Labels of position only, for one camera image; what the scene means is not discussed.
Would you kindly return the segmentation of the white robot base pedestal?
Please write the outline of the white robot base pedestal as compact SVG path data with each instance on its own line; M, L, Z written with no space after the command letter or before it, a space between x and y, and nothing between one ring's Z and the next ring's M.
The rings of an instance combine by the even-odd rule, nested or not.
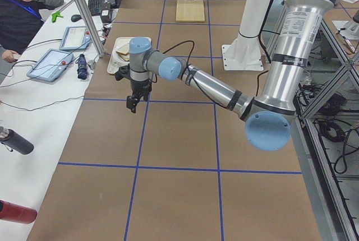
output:
M271 0L246 0L238 37L222 46L226 71L262 71L260 31Z

